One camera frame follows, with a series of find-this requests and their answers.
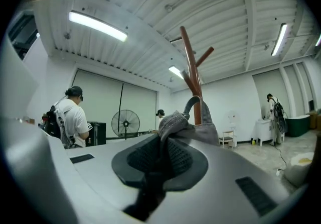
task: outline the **ceiling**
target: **ceiling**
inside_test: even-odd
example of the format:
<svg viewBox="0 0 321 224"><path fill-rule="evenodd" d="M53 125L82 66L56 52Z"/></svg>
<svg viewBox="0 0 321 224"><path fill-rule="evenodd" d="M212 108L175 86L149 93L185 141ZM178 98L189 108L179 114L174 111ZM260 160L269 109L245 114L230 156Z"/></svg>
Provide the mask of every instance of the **ceiling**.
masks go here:
<svg viewBox="0 0 321 224"><path fill-rule="evenodd" d="M71 10L99 18L128 33L125 42L68 21ZM47 51L98 61L169 88L184 84L168 68L187 70L180 36L184 26L203 82L315 54L319 27L301 0L43 0L35 18ZM271 52L280 25L286 38Z"/></svg>

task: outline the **fluorescent light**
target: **fluorescent light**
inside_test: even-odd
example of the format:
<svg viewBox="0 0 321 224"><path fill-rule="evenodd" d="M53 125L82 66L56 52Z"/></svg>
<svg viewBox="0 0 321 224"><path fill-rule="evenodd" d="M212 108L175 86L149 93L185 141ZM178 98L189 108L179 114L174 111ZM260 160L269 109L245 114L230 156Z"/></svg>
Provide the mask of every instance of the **fluorescent light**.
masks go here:
<svg viewBox="0 0 321 224"><path fill-rule="evenodd" d="M114 38L119 39L120 41L125 41L127 38L127 34L122 31L113 28L112 26L103 23L102 21L95 19L93 17L87 16L85 14L80 14L75 11L71 11L69 13L69 20L75 23L79 23L81 25L90 27L92 29L96 29L98 31L104 32Z"/></svg>
<svg viewBox="0 0 321 224"><path fill-rule="evenodd" d="M279 50L280 45L281 45L281 43L282 43L282 40L283 40L283 38L284 38L286 28L287 28L287 24L286 24L286 23L282 23L282 24L281 24L281 29L280 29L279 35L278 35L278 37L277 37L276 44L275 44L275 46L274 46L274 48L273 48L273 51L272 51L272 53L271 53L272 56L274 56L274 55L277 54L277 51Z"/></svg>
<svg viewBox="0 0 321 224"><path fill-rule="evenodd" d="M317 40L317 43L315 44L315 46L318 46L321 43L321 34L319 36L319 39Z"/></svg>
<svg viewBox="0 0 321 224"><path fill-rule="evenodd" d="M175 66L172 66L172 67L169 67L169 70L176 74L178 77L180 77L181 79L184 79L183 76L181 75L181 72L175 67Z"/></svg>

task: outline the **black slot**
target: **black slot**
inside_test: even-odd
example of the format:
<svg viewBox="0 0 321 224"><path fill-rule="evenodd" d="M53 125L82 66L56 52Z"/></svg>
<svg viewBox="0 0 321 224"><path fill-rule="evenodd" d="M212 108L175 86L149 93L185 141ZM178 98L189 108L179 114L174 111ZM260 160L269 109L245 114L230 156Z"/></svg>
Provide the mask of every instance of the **black slot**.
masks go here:
<svg viewBox="0 0 321 224"><path fill-rule="evenodd" d="M236 179L240 189L245 196L249 199L255 210L260 216L272 211L277 204L254 182L250 177Z"/></svg>
<svg viewBox="0 0 321 224"><path fill-rule="evenodd" d="M72 157L72 158L70 158L70 160L71 160L71 162L73 164L75 164L75 163L79 163L79 162L84 162L84 161L90 160L92 158L94 158L94 157L91 154L85 154L85 155Z"/></svg>

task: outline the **concrete floor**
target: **concrete floor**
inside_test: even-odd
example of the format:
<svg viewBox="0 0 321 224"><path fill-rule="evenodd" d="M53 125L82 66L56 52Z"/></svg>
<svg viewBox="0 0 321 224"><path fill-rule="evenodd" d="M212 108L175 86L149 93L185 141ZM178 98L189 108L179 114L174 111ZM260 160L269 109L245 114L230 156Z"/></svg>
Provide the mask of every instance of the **concrete floor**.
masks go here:
<svg viewBox="0 0 321 224"><path fill-rule="evenodd" d="M316 131L308 131L297 138L285 137L284 143L277 145L277 148L282 151L282 157L288 163L291 158L297 154L314 152L316 134ZM238 144L238 146L232 150L254 163L276 180L279 180L289 193L293 193L296 187L283 177L283 171L280 171L279 176L276 176L277 169L285 169L286 166L280 157L280 152L269 145L269 143L270 141L263 142L262 147L257 144Z"/></svg>

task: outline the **coat rack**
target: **coat rack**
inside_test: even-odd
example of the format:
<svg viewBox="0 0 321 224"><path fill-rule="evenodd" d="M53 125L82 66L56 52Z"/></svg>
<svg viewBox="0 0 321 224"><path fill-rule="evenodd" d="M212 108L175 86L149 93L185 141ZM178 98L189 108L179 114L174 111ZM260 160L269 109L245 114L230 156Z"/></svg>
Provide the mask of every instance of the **coat rack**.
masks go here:
<svg viewBox="0 0 321 224"><path fill-rule="evenodd" d="M181 37L176 38L170 42L183 40L185 52L186 52L186 57L187 57L187 65L188 65L190 75L188 75L185 71L182 71L181 74L182 74L187 86L192 91L193 96L197 95L199 97L202 97L202 88L201 88L200 77L199 77L199 73L197 71L197 68L214 51L214 48L210 47L202 55L202 57L196 62L195 57L194 57L194 53L192 50L192 46L190 43L190 39L189 39L189 36L187 35L186 29L184 27L180 27L180 31L181 31ZM196 103L194 105L194 120L195 120L195 125L201 124L201 106L199 103Z"/></svg>

